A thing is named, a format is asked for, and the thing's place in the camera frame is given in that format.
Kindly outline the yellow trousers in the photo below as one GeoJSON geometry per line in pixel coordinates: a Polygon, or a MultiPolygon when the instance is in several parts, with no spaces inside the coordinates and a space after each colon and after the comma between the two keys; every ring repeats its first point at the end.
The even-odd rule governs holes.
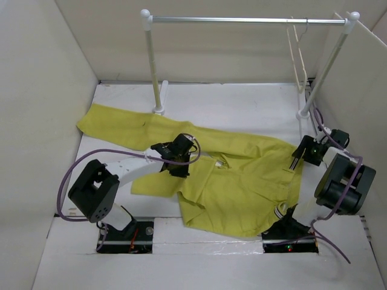
{"type": "Polygon", "coordinates": [[[177,196],[185,226],[236,237],[267,231],[297,204],[303,165],[291,169],[293,145],[273,137],[227,132],[93,104],[77,123],[87,136],[143,151],[193,135],[202,156],[187,178],[168,172],[135,180],[135,195],[177,196]]]}

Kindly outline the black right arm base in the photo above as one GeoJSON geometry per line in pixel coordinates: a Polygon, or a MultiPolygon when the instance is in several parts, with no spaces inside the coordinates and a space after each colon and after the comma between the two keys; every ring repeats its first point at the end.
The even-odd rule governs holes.
{"type": "Polygon", "coordinates": [[[311,235],[309,230],[310,227],[293,218],[283,218],[261,234],[263,251],[265,254],[318,253],[316,241],[312,238],[304,239],[311,235]]]}

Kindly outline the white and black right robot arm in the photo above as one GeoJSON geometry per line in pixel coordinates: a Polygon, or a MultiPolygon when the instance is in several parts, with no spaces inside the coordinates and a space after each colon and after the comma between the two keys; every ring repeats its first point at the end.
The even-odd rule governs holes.
{"type": "Polygon", "coordinates": [[[358,157],[350,154],[347,147],[350,135],[339,129],[325,127],[317,136],[303,136],[293,152],[295,169],[304,161],[314,166],[325,164],[327,170],[319,181],[313,197],[307,202],[298,202],[291,210],[291,217],[279,223],[281,234],[295,237],[302,226],[309,227],[314,220],[338,215],[355,215],[361,209],[376,176],[376,170],[364,165],[358,157]]]}

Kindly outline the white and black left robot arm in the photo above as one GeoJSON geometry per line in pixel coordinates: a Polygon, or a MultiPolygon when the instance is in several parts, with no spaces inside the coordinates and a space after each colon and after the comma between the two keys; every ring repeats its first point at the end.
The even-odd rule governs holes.
{"type": "Polygon", "coordinates": [[[115,203],[119,188],[164,171],[177,178],[187,178],[189,165],[198,161],[201,155],[201,146],[195,137],[179,134],[173,141],[153,144],[142,153],[105,151],[128,157],[113,163],[101,163],[97,159],[88,162],[69,189],[68,198],[88,222],[100,222],[126,240],[133,236],[137,221],[115,203]]]}

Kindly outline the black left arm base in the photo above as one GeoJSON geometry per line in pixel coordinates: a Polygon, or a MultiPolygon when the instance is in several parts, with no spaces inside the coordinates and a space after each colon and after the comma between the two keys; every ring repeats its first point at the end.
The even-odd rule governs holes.
{"type": "Polygon", "coordinates": [[[102,223],[97,224],[99,237],[96,252],[99,254],[152,254],[154,220],[140,219],[129,237],[123,237],[112,226],[105,231],[102,223]]]}

